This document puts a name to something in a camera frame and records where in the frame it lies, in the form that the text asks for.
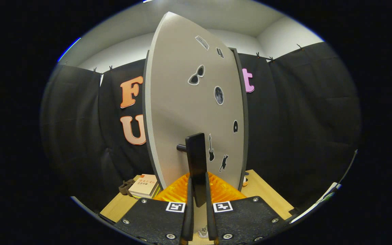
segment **guitar sticker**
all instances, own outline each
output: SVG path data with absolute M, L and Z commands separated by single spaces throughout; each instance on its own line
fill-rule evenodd
M 190 76 L 188 83 L 190 85 L 196 86 L 199 84 L 199 78 L 203 77 L 204 75 L 205 75 L 205 66 L 199 65 L 199 67 L 196 70 L 196 73 Z
M 234 131 L 234 133 L 238 132 L 238 122 L 237 122 L 237 120 L 234 121 L 233 131 Z
M 214 160 L 214 149 L 211 147 L 211 134 L 209 136 L 210 139 L 210 148 L 208 149 L 208 152 L 210 153 L 210 162 Z
M 221 166 L 220 169 L 219 169 L 219 173 L 222 172 L 222 169 L 225 170 L 225 168 L 226 168 L 226 159 L 227 159 L 228 157 L 229 157 L 228 155 L 224 155 L 224 159 L 223 159 L 223 161 L 222 161 L 222 166 Z
M 202 47 L 204 47 L 206 50 L 208 50 L 210 48 L 207 41 L 205 41 L 202 37 L 196 36 L 195 38 L 202 45 Z

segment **orange plastic object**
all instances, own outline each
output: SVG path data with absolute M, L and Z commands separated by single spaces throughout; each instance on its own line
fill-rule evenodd
M 187 184 L 189 182 L 187 173 L 175 180 L 171 185 L 154 197 L 154 200 L 171 201 L 171 202 L 187 202 Z
M 171 201 L 171 202 L 187 202 L 187 183 L 190 173 L 183 175 L 162 192 L 160 192 L 154 200 Z M 210 178 L 211 203 L 232 201 L 246 198 L 241 192 L 235 189 L 226 181 L 208 172 Z
M 246 198 L 245 195 L 235 189 L 232 185 L 216 175 L 208 172 L 208 177 L 210 178 L 211 203 Z

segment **sunglasses sticker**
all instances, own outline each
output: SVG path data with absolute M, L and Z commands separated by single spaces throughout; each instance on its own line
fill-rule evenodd
M 199 78 L 203 77 L 204 75 L 205 75 L 205 66 L 199 65 L 199 67 L 196 70 L 196 73 L 190 76 L 188 83 L 190 85 L 196 86 L 199 84 Z
M 210 46 L 208 45 L 207 41 L 205 41 L 202 37 L 197 36 L 195 37 L 196 40 L 202 45 L 202 47 L 204 47 L 207 51 L 210 48 Z

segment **white wall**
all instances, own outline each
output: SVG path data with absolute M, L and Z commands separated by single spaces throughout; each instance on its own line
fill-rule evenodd
M 227 47 L 236 48 L 238 53 L 256 55 L 259 52 L 261 56 L 266 57 L 263 47 L 255 37 L 230 31 L 207 30 L 218 37 Z
M 208 29 L 208 31 L 219 37 L 227 47 L 236 48 L 239 53 L 255 55 L 259 52 L 261 56 L 266 57 L 263 47 L 255 37 L 230 31 L 213 29 Z M 146 52 L 151 47 L 153 37 L 154 33 L 149 33 L 125 40 L 100 51 L 82 62 L 78 67 L 91 71 L 96 67 L 97 72 L 104 73 L 110 70 L 109 66 L 111 65 L 115 68 L 130 62 L 145 59 Z
M 319 36 L 288 16 L 268 26 L 258 35 L 257 40 L 267 54 L 263 57 L 270 56 L 274 59 L 298 49 L 298 44 L 304 47 L 323 42 Z
M 91 71 L 96 67 L 97 72 L 104 73 L 110 70 L 111 65 L 116 68 L 130 62 L 146 59 L 153 38 L 154 33 L 149 33 L 112 45 L 93 55 L 78 67 Z

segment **ceiling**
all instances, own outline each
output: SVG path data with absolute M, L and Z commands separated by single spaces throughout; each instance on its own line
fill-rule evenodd
M 100 23 L 74 45 L 61 62 L 78 66 L 94 54 L 140 35 L 153 33 L 168 11 L 205 29 L 257 37 L 284 15 L 252 0 L 154 0 L 139 3 Z

